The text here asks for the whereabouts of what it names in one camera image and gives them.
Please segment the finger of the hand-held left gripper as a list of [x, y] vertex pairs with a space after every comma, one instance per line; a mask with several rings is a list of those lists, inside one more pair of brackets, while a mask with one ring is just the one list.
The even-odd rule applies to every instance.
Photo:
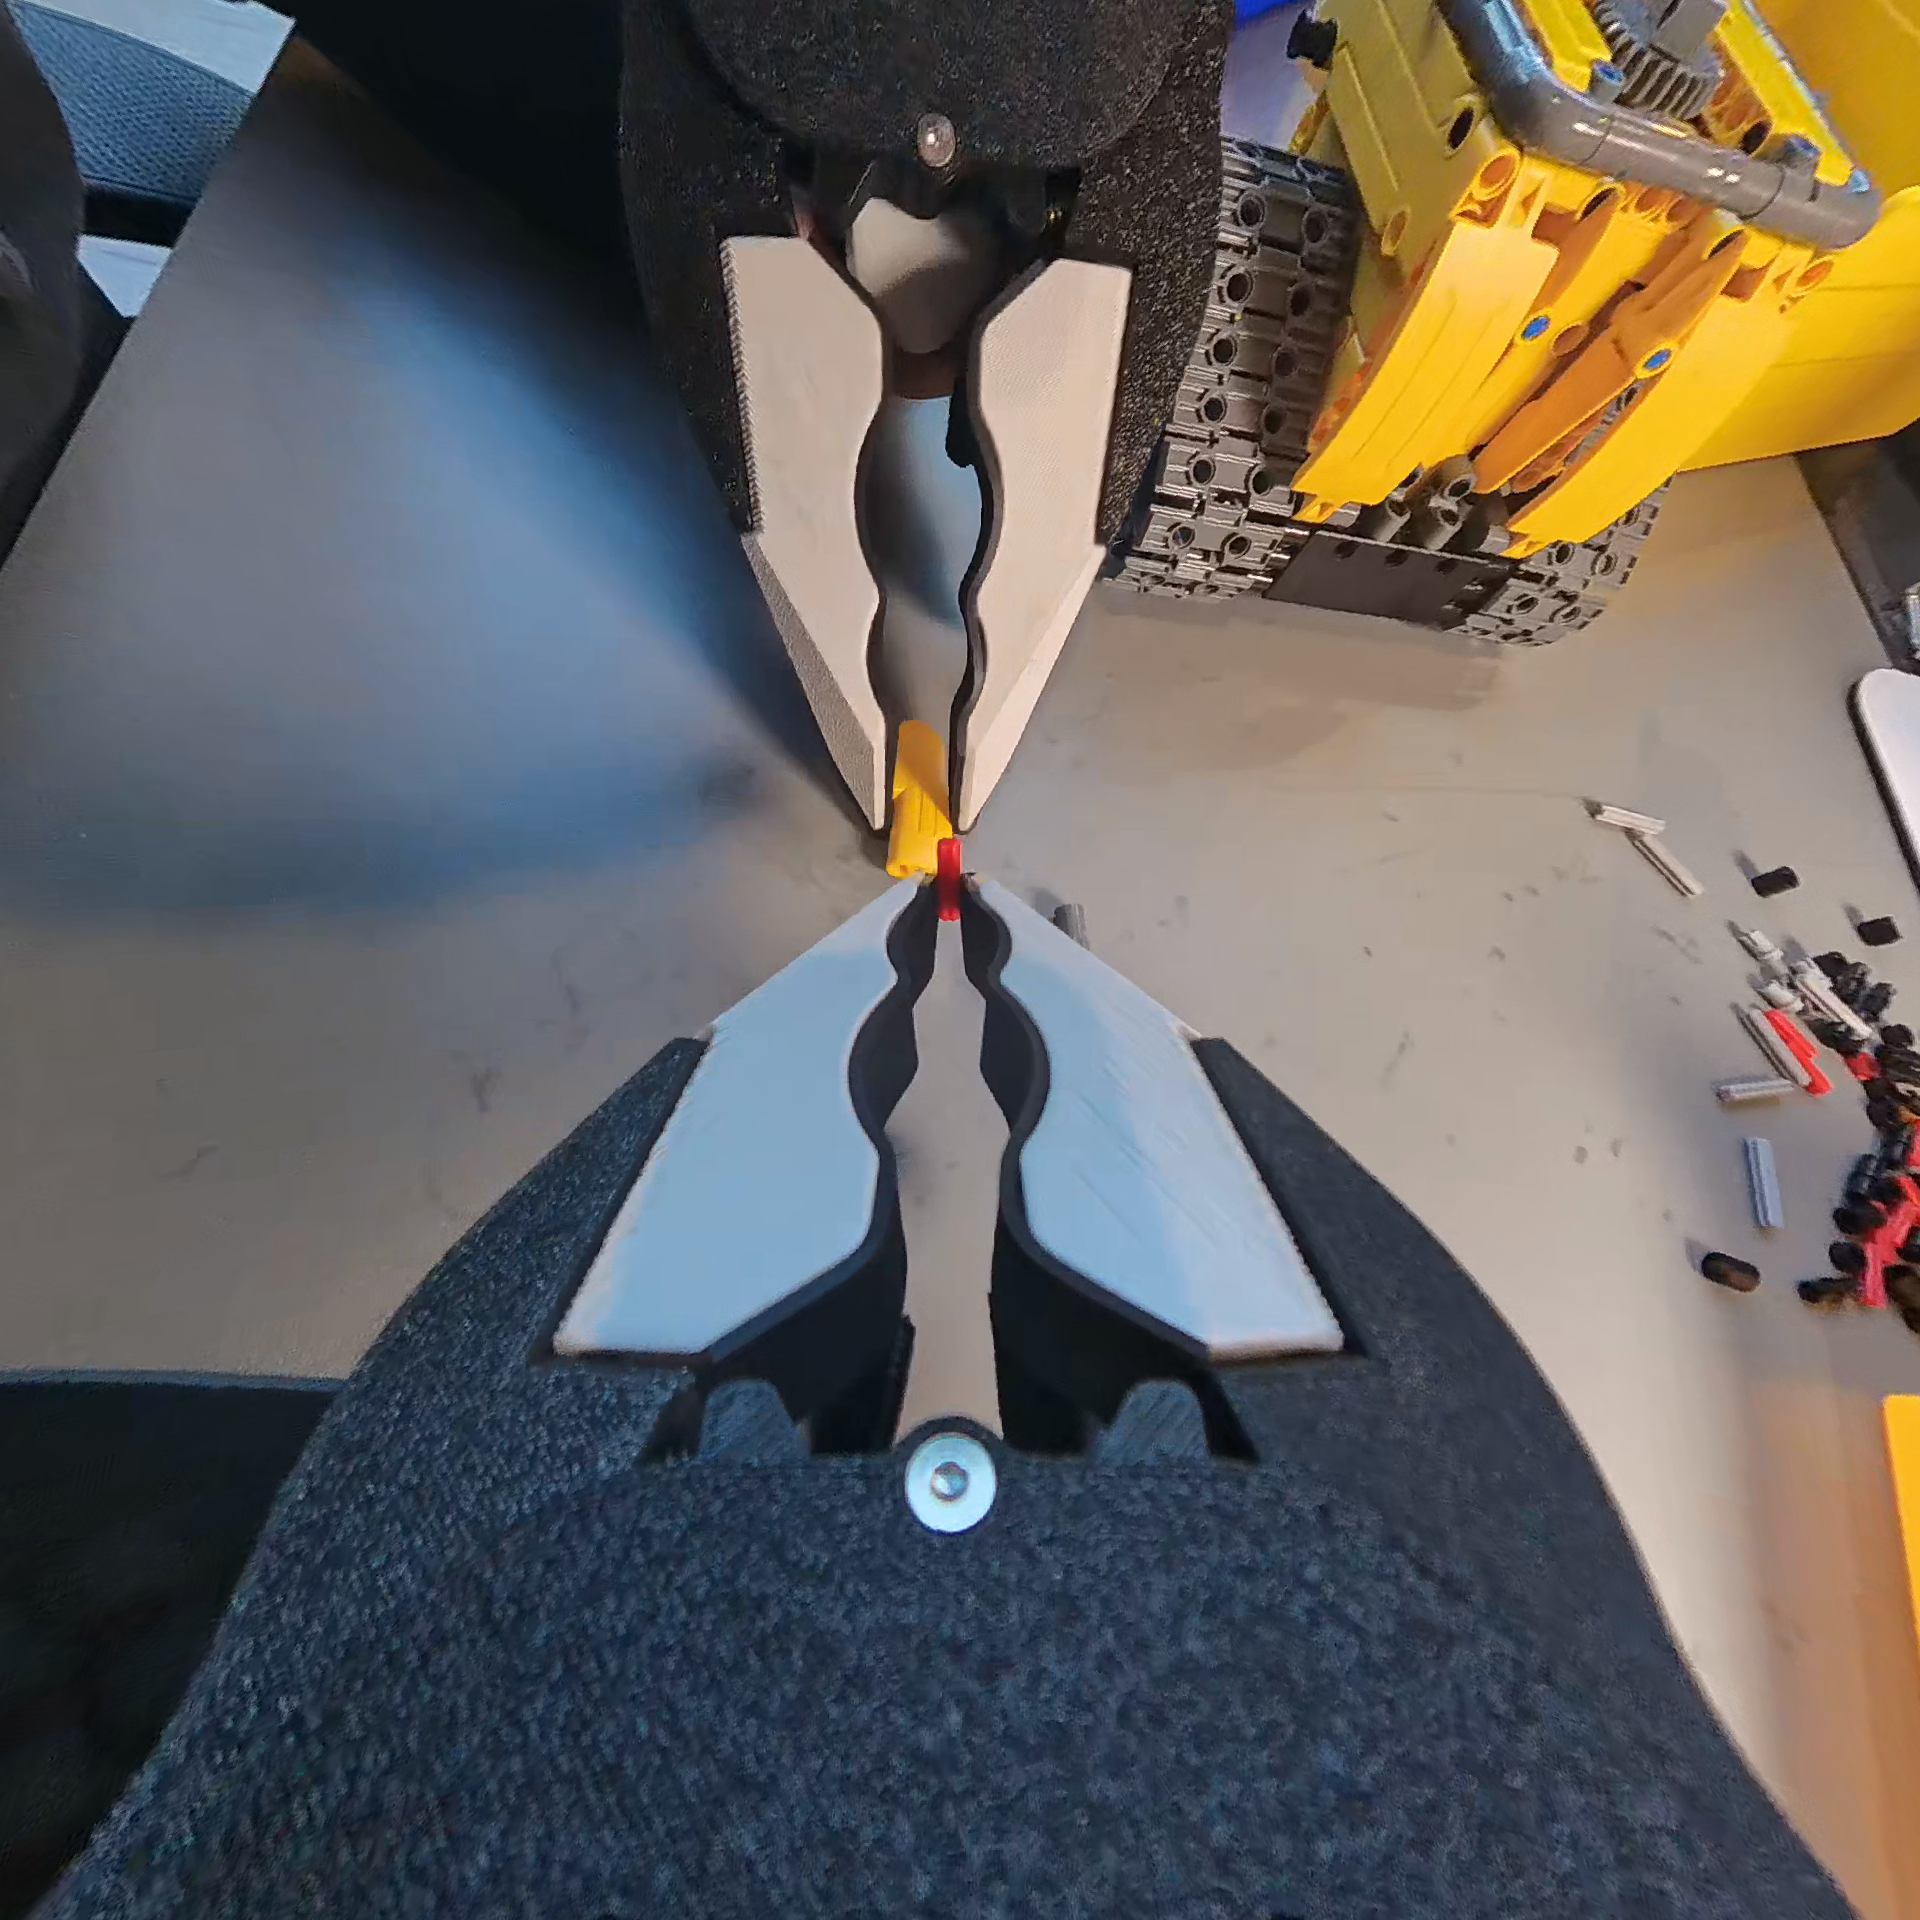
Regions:
[[950, 726], [950, 800], [974, 830], [1101, 569], [1098, 536], [1134, 274], [1050, 258], [974, 334], [966, 408], [984, 525], [966, 576], [966, 682]]
[[885, 392], [881, 319], [804, 237], [730, 237], [724, 294], [751, 484], [743, 548], [852, 800], [884, 827], [888, 722], [871, 662], [884, 597], [859, 526]]

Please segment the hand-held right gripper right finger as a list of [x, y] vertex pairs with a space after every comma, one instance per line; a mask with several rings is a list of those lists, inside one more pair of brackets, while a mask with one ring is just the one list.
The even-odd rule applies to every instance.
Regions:
[[964, 939], [1015, 1251], [1199, 1363], [1339, 1355], [1199, 1036], [997, 880], [966, 880]]

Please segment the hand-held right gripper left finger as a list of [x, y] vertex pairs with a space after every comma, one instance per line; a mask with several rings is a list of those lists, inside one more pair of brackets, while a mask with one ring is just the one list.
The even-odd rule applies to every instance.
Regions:
[[558, 1357], [720, 1373], [863, 1287], [900, 1314], [888, 1121], [929, 979], [932, 883], [902, 880], [707, 1028], [555, 1323]]

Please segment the yellow brick piece grey axle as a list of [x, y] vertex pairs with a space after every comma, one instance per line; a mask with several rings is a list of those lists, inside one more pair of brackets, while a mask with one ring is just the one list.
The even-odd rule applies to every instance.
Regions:
[[885, 875], [920, 880], [940, 873], [942, 847], [958, 838], [946, 808], [944, 738], [917, 718], [896, 733], [896, 760], [888, 800]]

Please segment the yellow tracked brick vehicle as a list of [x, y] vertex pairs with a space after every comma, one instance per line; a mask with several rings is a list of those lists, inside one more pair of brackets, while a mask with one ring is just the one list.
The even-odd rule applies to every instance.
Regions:
[[1882, 195], [1759, 5], [1313, 5], [1110, 577], [1585, 631]]

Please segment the grey desk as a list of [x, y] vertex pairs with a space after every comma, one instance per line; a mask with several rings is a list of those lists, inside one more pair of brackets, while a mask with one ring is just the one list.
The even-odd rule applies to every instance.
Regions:
[[[1749, 1763], [1916, 1915], [1916, 1339], [1792, 1292], [1860, 1106], [1715, 1106], [1731, 921], [1913, 927], [1880, 662], [1792, 464], [1684, 477], [1546, 651], [1098, 589], [970, 856], [1449, 1246]], [[348, 1373], [879, 891], [637, 322], [291, 42], [6, 565], [6, 1368]]]

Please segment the pile of small brick parts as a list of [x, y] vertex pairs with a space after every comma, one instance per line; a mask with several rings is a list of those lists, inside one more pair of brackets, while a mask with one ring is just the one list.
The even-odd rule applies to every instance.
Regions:
[[1730, 935], [1747, 964], [1747, 998], [1733, 1014], [1767, 1070], [1720, 1082], [1718, 1106], [1852, 1093], [1868, 1125], [1868, 1147], [1828, 1211], [1823, 1266], [1792, 1290], [1823, 1314], [1890, 1312], [1916, 1336], [1917, 1048], [1916, 1028], [1890, 1020], [1897, 985], [1852, 949], [1811, 952], [1743, 921]]

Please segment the white round stand base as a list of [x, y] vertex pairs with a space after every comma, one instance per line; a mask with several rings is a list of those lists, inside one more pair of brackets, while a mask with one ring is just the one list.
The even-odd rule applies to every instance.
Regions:
[[1865, 674], [1848, 711], [1908, 873], [1917, 883], [1917, 674], [1890, 666]]

